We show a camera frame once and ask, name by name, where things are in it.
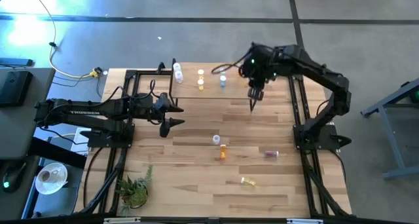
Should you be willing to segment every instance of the plant pot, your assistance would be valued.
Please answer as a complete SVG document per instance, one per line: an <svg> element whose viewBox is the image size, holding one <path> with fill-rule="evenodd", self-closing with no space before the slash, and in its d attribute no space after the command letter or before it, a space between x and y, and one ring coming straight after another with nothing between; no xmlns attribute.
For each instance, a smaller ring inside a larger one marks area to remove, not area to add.
<svg viewBox="0 0 419 224"><path fill-rule="evenodd" d="M145 189L145 193L147 194L147 200L148 200L149 190L146 187L144 189ZM143 204L140 204L140 205L137 205L137 206L130 206L130 209L136 209L136 208L142 207L147 202L147 200L145 200Z"/></svg>

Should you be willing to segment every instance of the wire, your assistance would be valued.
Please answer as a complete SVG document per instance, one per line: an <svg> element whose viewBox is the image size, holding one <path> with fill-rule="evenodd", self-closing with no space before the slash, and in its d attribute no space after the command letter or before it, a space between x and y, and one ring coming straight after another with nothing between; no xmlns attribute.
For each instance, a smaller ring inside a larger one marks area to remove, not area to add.
<svg viewBox="0 0 419 224"><path fill-rule="evenodd" d="M98 83L96 83L96 94L102 99L102 95L99 93L100 77L98 77Z"/></svg>
<svg viewBox="0 0 419 224"><path fill-rule="evenodd" d="M64 134L64 135L61 135L61 136L63 136L63 137L67 137L67 136L75 136L76 134L75 133L68 133L68 134Z"/></svg>
<svg viewBox="0 0 419 224"><path fill-rule="evenodd" d="M77 84L81 81L81 79L82 79L83 76L79 77L79 80L77 80L74 85L67 85L67 84L61 84L61 83L55 83L55 82L52 82L52 84L57 84L57 85L60 85L60 86L67 86L67 87L76 87Z"/></svg>
<svg viewBox="0 0 419 224"><path fill-rule="evenodd" d="M156 98L160 98L160 96L157 96L157 95L153 92L153 90L155 89L155 86L156 86L156 80L155 80L155 79L151 79L151 81L150 81L150 93L148 94L148 96L149 96L150 94L152 94L154 97L156 97Z"/></svg>
<svg viewBox="0 0 419 224"><path fill-rule="evenodd" d="M13 65L8 65L8 64L0 64L0 67L11 67L13 68L13 70L16 70L16 68L21 67L23 69L25 69L25 66L13 66Z"/></svg>
<svg viewBox="0 0 419 224"><path fill-rule="evenodd" d="M90 173L90 169L92 168L93 161L96 159L99 152L103 149L103 147L99 148L93 155L92 160L89 162L89 166L87 167L86 177L84 178L84 187L83 187L83 208L86 207L86 191L87 191L87 178Z"/></svg>
<svg viewBox="0 0 419 224"><path fill-rule="evenodd" d="M340 161L340 165L342 166L342 171L343 171L343 178L345 180L346 183L346 170L345 170L345 165L343 164L342 159L340 158L340 156L334 152L333 150L330 150L330 152L332 152L332 154L334 154L336 156L336 158L338 158L338 160Z"/></svg>
<svg viewBox="0 0 419 224"><path fill-rule="evenodd" d="M73 142L75 145L81 145L81 144L85 144L85 143L87 143L87 142L75 143L73 140L71 140L71 139L69 139L69 138L66 138L66 137L64 137L64 136L60 135L60 134L59 134L58 132L56 132L56 131L49 130L49 129L45 129L45 128L42 128L42 127L39 127L39 129L44 130L45 132L52 132L52 133L56 134L59 138L63 138L63 139L65 139L65 140L67 140L67 141L71 141L71 142Z"/></svg>
<svg viewBox="0 0 419 224"><path fill-rule="evenodd" d="M249 55L257 47L264 47L264 48L268 48L270 50L274 50L272 47L268 47L266 45L260 45L260 44L253 45L252 47L250 47L250 49L239 60L235 61L233 64L221 64L221 65L213 68L211 70L211 73L212 74L220 74L221 72L227 71L227 70L229 70L232 67L237 67L239 69L239 73L240 73L242 67L241 66L237 66L237 64L240 61L242 61L244 58L246 58L247 55Z"/></svg>
<svg viewBox="0 0 419 224"><path fill-rule="evenodd" d="M326 102L329 102L329 100L325 100L325 101L323 101L323 102L321 102L321 103L319 104L319 107L317 107L316 115L319 115L319 110L320 110L320 107L321 107L323 104L325 104Z"/></svg>
<svg viewBox="0 0 419 224"><path fill-rule="evenodd" d="M90 80L94 79L94 77L92 77L91 79L81 79L81 80L65 79L65 78L59 77L59 76L54 76L54 77L55 78L58 78L58 79L66 80L66 81L75 81L75 82L79 82L79 81L90 81Z"/></svg>
<svg viewBox="0 0 419 224"><path fill-rule="evenodd" d="M54 19L52 18L52 15L51 15L50 11L47 9L47 7L44 5L44 3L41 0L38 0L38 1L42 4L42 6L44 6L44 9L46 10L48 15L50 16L50 19L52 21L52 25L54 26L54 38L53 38L52 42L50 43L51 49L50 49L50 54L49 54L49 57L48 57L51 67L53 69L55 69L55 71L57 71L58 73L61 73L62 75L65 75L65 76L68 76L68 77L72 77L72 78L88 77L88 75L76 76L76 75L71 75L71 74L65 73L65 72L59 70L57 67L55 67L54 64L52 63L52 57L55 54L55 52L54 53L52 52L52 49L57 46L55 44L55 40L56 40L56 37L57 37L57 27L55 26L55 22L54 22Z"/></svg>

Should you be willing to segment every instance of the white cup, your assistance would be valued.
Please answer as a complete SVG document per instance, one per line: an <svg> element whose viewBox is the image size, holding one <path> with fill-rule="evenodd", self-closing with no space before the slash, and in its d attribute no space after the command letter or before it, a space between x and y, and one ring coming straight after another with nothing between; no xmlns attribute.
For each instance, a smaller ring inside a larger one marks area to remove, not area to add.
<svg viewBox="0 0 419 224"><path fill-rule="evenodd" d="M37 179L40 182L55 183L58 180L58 172L59 170L54 170L52 172L41 171L39 172Z"/></svg>

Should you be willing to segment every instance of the black bracket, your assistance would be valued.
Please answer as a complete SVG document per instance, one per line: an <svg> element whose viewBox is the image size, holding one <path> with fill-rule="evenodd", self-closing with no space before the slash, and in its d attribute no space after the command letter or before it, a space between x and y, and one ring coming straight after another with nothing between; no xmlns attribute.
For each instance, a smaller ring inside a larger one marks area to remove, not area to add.
<svg viewBox="0 0 419 224"><path fill-rule="evenodd" d="M313 150L313 149L332 149L337 150L351 143L351 139L339 136L336 133L334 125L327 124L320 130L320 134L316 140L310 140L304 137L304 125L294 125L294 140L297 149Z"/></svg>
<svg viewBox="0 0 419 224"><path fill-rule="evenodd" d="M80 134L89 139L88 146L92 148L118 148L124 149L131 147L134 138L135 124L124 123L124 134L110 136L100 131L83 131Z"/></svg>

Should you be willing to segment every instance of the yellow cable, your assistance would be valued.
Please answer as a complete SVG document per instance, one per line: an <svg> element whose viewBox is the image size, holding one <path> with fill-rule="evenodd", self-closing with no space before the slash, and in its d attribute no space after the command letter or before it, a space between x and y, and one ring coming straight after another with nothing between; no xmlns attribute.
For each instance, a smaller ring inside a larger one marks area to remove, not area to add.
<svg viewBox="0 0 419 224"><path fill-rule="evenodd" d="M57 36L57 28L55 26L54 19L52 18L50 11L46 8L46 6L44 5L44 3L41 0L38 0L38 1L42 4L42 6L44 6L44 9L46 10L46 12L48 13L48 15L50 16L50 19L52 21L52 25L54 25L54 39L53 39L52 42L55 43L55 39L56 39L56 36ZM91 76L90 74L92 74L92 73L90 73L89 75L83 75L83 76L71 75L71 74L65 73L65 72L59 70L58 68L56 68L54 66L54 64L52 63L52 57L53 57L52 48L54 48L54 47L51 46L50 55L49 55L49 58L48 59L49 59L49 62L50 62L51 67L53 69L55 69L55 71L57 71L58 73L61 73L62 75L65 75L65 76L68 76L68 77L77 78L77 79L82 79L82 78L90 77Z"/></svg>

